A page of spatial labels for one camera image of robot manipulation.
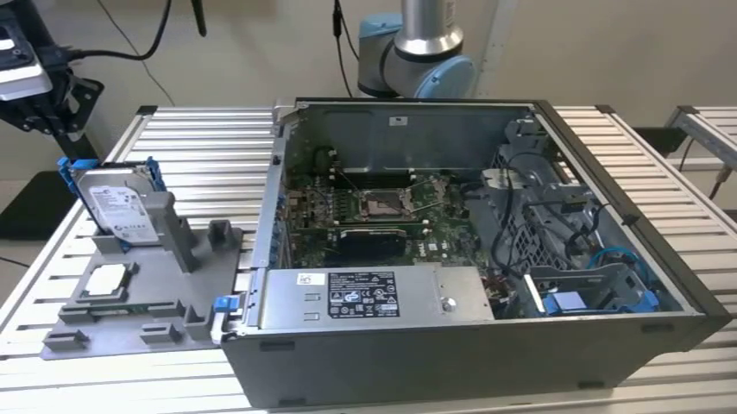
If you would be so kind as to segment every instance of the aluminum rail table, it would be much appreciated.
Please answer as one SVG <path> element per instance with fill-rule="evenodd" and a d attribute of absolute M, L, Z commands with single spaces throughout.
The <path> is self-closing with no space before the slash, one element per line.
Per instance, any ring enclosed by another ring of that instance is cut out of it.
<path fill-rule="evenodd" d="M 681 129 L 733 170 L 737 169 L 737 107 L 680 106 L 667 127 Z"/>
<path fill-rule="evenodd" d="M 737 314 L 737 226 L 614 113 L 558 107 L 574 132 L 728 310 Z M 273 144 L 270 109 L 193 108 L 136 115 L 108 160 L 160 161 L 177 210 L 195 226 L 230 218 L 250 249 Z M 42 340 L 95 247 L 78 203 L 0 309 L 0 411 L 259 412 L 221 350 L 43 361 Z M 737 412 L 737 323 L 688 353 L 658 356 L 614 390 L 465 401 L 341 407 L 310 412 Z"/>

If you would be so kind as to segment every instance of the black cable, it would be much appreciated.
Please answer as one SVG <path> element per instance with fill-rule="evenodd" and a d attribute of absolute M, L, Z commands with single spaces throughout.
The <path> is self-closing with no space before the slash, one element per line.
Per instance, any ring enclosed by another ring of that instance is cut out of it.
<path fill-rule="evenodd" d="M 683 171 L 683 164 L 687 162 L 687 157 L 689 156 L 689 151 L 692 150 L 692 145 L 696 140 L 691 138 L 689 145 L 687 145 L 687 149 L 683 151 L 683 158 L 681 158 L 681 164 L 679 165 L 679 172 Z"/>
<path fill-rule="evenodd" d="M 337 3 L 338 3 L 338 10 L 339 10 L 339 15 L 341 15 L 341 23 L 342 23 L 342 26 L 343 26 L 343 30 L 346 31 L 347 45 L 349 45 L 349 47 L 350 47 L 350 51 L 354 53 L 354 56 L 357 57 L 357 60 L 358 60 L 357 48 L 354 47 L 354 41 L 350 40 L 350 32 L 347 31 L 346 16 L 343 15 L 343 5 L 341 4 L 341 0 L 335 0 L 335 1 L 337 1 Z"/>
<path fill-rule="evenodd" d="M 347 95 L 350 97 L 354 97 L 354 94 L 350 91 L 350 86 L 347 84 L 346 66 L 343 65 L 343 50 L 341 48 L 341 35 L 343 34 L 343 27 L 346 27 L 346 23 L 343 21 L 343 9 L 341 7 L 341 1 L 335 0 L 333 4 L 333 37 L 335 37 L 335 47 L 338 48 L 338 63 L 341 65 L 341 75 L 343 75 L 343 85 L 346 86 Z"/>
<path fill-rule="evenodd" d="M 715 183 L 715 186 L 712 187 L 712 192 L 709 193 L 709 200 L 713 200 L 716 197 L 716 194 L 719 193 L 719 188 L 723 186 L 723 181 L 717 181 Z"/>
<path fill-rule="evenodd" d="M 8 263 L 12 263 L 14 265 L 22 266 L 22 267 L 31 267 L 31 265 L 27 265 L 26 263 L 16 261 L 14 259 L 8 259 L 7 257 L 0 256 L 0 261 L 7 261 Z"/>
<path fill-rule="evenodd" d="M 492 261 L 494 261 L 494 264 L 501 269 L 502 273 L 508 273 L 518 279 L 522 278 L 522 275 L 512 267 L 509 267 L 506 263 L 502 263 L 501 260 L 498 259 L 498 244 L 501 242 L 502 235 L 508 231 L 509 222 L 512 220 L 512 209 L 514 207 L 516 188 L 514 188 L 514 184 L 513 184 L 513 181 L 512 181 L 512 174 L 509 172 L 513 169 L 512 162 L 521 155 L 533 155 L 536 157 L 541 157 L 546 162 L 549 162 L 549 159 L 546 158 L 545 155 L 542 155 L 540 153 L 534 153 L 532 151 L 522 151 L 521 153 L 514 154 L 509 158 L 505 165 L 500 169 L 500 172 L 506 175 L 506 205 L 505 205 L 505 214 L 504 214 L 502 220 L 501 220 L 500 231 L 498 231 L 497 235 L 494 236 L 494 240 L 492 241 Z"/>
<path fill-rule="evenodd" d="M 601 205 L 601 207 L 598 207 L 597 211 L 594 211 L 594 214 L 593 214 L 593 220 L 592 220 L 592 224 L 590 224 L 590 229 L 589 230 L 584 230 L 584 229 L 580 229 L 576 233 L 572 234 L 570 238 L 568 239 L 568 241 L 565 242 L 565 257 L 568 259 L 572 258 L 572 247 L 574 246 L 576 244 L 576 239 L 578 239 L 580 237 L 584 237 L 584 238 L 589 238 L 589 236 L 594 233 L 594 231 L 597 231 L 597 229 L 600 228 L 600 216 L 601 216 L 601 211 L 604 211 L 604 209 L 612 205 L 610 203 L 605 203 Z"/>
<path fill-rule="evenodd" d="M 347 46 L 350 47 L 350 51 L 354 53 L 354 56 L 357 57 L 357 60 L 358 60 L 357 48 L 354 47 L 354 41 L 350 40 L 350 33 L 347 31 L 346 17 L 341 17 L 341 21 L 343 22 L 343 30 L 346 30 Z"/>
<path fill-rule="evenodd" d="M 166 5 L 163 6 L 162 21 L 159 22 L 159 29 L 156 30 L 154 43 L 151 44 L 151 48 L 148 48 L 148 51 L 144 54 L 127 54 L 122 52 L 115 52 L 114 50 L 72 50 L 70 53 L 70 61 L 90 58 L 92 56 L 107 56 L 110 58 L 138 61 L 147 60 L 148 58 L 151 58 L 151 56 L 154 56 L 154 53 L 156 52 L 159 45 L 162 44 L 163 31 L 166 30 L 166 23 L 170 20 L 171 11 L 172 0 L 167 0 Z"/>
<path fill-rule="evenodd" d="M 343 66 L 343 52 L 341 50 L 341 39 L 335 38 L 335 45 L 338 46 L 338 63 L 341 65 L 341 75 L 343 75 L 343 85 L 346 86 L 346 92 L 350 97 L 354 97 L 354 94 L 350 91 L 350 86 L 347 85 L 347 76 L 346 76 L 346 67 Z"/>
<path fill-rule="evenodd" d="M 103 0 L 96 0 L 96 3 L 100 5 L 100 8 L 103 9 L 104 14 L 107 15 L 107 19 L 108 19 L 108 20 L 111 21 L 111 23 L 114 24 L 115 28 L 118 29 L 118 32 L 119 32 L 119 33 L 122 34 L 122 36 L 123 36 L 123 39 L 126 39 L 126 41 L 128 42 L 130 48 L 134 49 L 134 52 L 136 53 L 136 55 L 140 56 L 140 52 L 139 52 L 139 50 L 136 49 L 136 46 L 134 45 L 134 42 L 130 40 L 128 35 L 127 35 L 126 32 L 123 31 L 123 28 L 120 27 L 120 25 L 119 25 L 118 22 L 115 21 L 114 15 L 111 14 L 111 12 L 110 12 L 110 10 L 107 9 L 107 7 L 104 6 Z M 162 90 L 163 94 L 166 95 L 166 98 L 170 100 L 170 104 L 172 104 L 172 106 L 177 106 L 177 103 L 174 102 L 174 99 L 172 99 L 172 95 L 170 95 L 170 92 L 166 90 L 166 88 L 162 86 L 162 84 L 160 84 L 159 81 L 156 80 L 154 74 L 151 73 L 151 70 L 148 69 L 148 65 L 147 65 L 146 61 L 142 60 L 140 63 L 142 63 L 142 65 L 143 65 L 143 68 L 144 68 L 146 71 L 147 71 L 148 77 L 151 78 L 151 80 L 154 81 L 154 83 L 156 84 L 156 86 L 159 87 L 159 89 Z"/>

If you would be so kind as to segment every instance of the motherboard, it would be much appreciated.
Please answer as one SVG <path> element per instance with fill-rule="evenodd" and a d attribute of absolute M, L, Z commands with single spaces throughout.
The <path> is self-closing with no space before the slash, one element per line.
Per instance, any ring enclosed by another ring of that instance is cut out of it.
<path fill-rule="evenodd" d="M 287 190 L 294 268 L 489 266 L 450 173 L 301 177 Z"/>

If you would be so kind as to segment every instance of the open computer tower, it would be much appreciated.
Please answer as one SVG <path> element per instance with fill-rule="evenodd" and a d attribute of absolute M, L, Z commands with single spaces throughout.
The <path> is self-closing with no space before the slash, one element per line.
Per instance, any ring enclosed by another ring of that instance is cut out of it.
<path fill-rule="evenodd" d="M 221 320 L 257 407 L 616 386 L 729 321 L 545 101 L 301 99 Z"/>

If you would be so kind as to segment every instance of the warning label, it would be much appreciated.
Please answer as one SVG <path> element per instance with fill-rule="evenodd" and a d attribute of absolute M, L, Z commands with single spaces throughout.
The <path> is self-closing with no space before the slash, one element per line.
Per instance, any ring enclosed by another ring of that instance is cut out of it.
<path fill-rule="evenodd" d="M 333 318 L 399 316 L 394 272 L 329 273 L 327 289 Z"/>

